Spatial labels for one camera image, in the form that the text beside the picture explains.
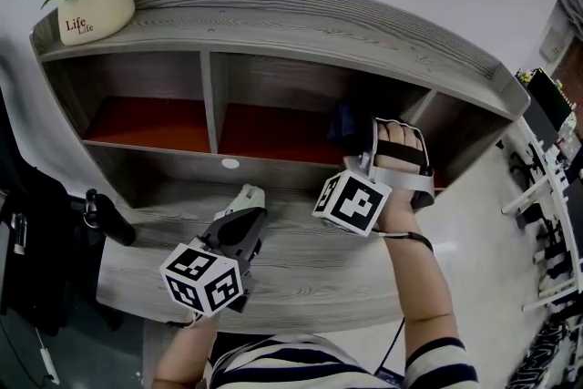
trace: velcro strap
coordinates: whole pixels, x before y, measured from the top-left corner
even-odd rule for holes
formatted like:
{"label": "velcro strap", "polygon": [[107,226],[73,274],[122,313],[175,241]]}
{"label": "velcro strap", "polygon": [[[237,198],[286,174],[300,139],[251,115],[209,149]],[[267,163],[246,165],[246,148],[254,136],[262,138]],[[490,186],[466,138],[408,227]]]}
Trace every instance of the velcro strap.
{"label": "velcro strap", "polygon": [[425,167],[425,153],[417,148],[411,148],[392,141],[384,141],[379,139],[376,147],[376,156],[389,156],[410,162],[421,168]]}

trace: wristband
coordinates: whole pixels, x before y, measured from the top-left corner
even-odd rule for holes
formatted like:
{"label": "wristband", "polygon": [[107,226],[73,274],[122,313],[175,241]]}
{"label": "wristband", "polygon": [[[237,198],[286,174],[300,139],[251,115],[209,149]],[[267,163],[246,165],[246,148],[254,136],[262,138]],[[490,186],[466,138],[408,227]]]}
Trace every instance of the wristband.
{"label": "wristband", "polygon": [[380,232],[378,230],[374,230],[374,232],[377,233],[379,236],[385,238],[385,239],[391,239],[391,240],[409,239],[409,240],[420,241],[429,250],[431,250],[432,253],[434,252],[434,247],[431,244],[431,241],[429,241],[426,237],[424,237],[420,233],[415,233],[415,232],[386,233],[386,232]]}

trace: white flower pot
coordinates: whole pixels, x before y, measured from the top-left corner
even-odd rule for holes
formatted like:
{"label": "white flower pot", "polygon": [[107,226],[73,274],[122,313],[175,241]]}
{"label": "white flower pot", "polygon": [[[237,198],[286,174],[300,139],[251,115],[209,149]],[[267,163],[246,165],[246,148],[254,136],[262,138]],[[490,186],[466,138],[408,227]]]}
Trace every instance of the white flower pot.
{"label": "white flower pot", "polygon": [[66,0],[58,8],[61,41],[74,46],[113,35],[135,11],[134,0]]}

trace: black cable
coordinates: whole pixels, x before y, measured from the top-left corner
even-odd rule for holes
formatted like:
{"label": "black cable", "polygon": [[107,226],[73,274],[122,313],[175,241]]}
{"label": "black cable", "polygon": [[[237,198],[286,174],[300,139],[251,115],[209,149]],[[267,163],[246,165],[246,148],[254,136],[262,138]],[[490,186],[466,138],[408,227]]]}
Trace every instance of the black cable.
{"label": "black cable", "polygon": [[379,367],[376,369],[376,371],[374,372],[374,374],[377,374],[381,368],[383,368],[384,362],[386,362],[386,359],[389,358],[389,353],[391,353],[391,351],[393,350],[394,345],[397,343],[397,339],[399,338],[399,334],[401,333],[401,330],[403,329],[404,326],[404,318],[401,321],[401,325],[399,326],[399,329],[397,329],[397,334],[394,335],[393,338],[393,343],[391,343],[391,346],[389,347],[389,350],[386,351],[386,355],[384,356],[383,360],[381,361],[381,364],[379,364]]}
{"label": "black cable", "polygon": [[41,384],[37,383],[35,381],[35,379],[30,375],[30,373],[28,372],[28,370],[25,367],[25,364],[22,363],[22,360],[20,359],[20,357],[18,356],[18,353],[16,353],[16,349],[15,347],[12,345],[12,342],[10,341],[10,337],[8,337],[8,333],[6,332],[6,329],[4,327],[4,325],[2,324],[2,320],[0,320],[0,327],[2,328],[2,332],[4,333],[4,336],[6,338],[6,340],[8,341],[8,345],[10,346],[10,349],[12,350],[12,353],[15,355],[16,360],[18,361],[18,363],[20,364],[21,368],[23,369],[23,371],[26,373],[26,376],[28,376],[28,379],[30,379],[30,382],[32,384],[34,384],[36,387],[38,387],[39,389],[45,387],[45,382],[46,379],[50,379],[50,376],[45,375],[43,377],[43,381],[41,382]]}

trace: striped shirt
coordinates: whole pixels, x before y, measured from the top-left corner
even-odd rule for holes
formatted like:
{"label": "striped shirt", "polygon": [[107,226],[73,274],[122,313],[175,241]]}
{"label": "striped shirt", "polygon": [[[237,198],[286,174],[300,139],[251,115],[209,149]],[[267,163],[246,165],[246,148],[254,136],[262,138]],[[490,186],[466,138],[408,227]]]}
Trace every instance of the striped shirt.
{"label": "striped shirt", "polygon": [[[276,335],[245,345],[215,364],[210,389],[394,388],[315,335]],[[476,370],[454,338],[427,343],[406,363],[404,387],[477,389]]]}

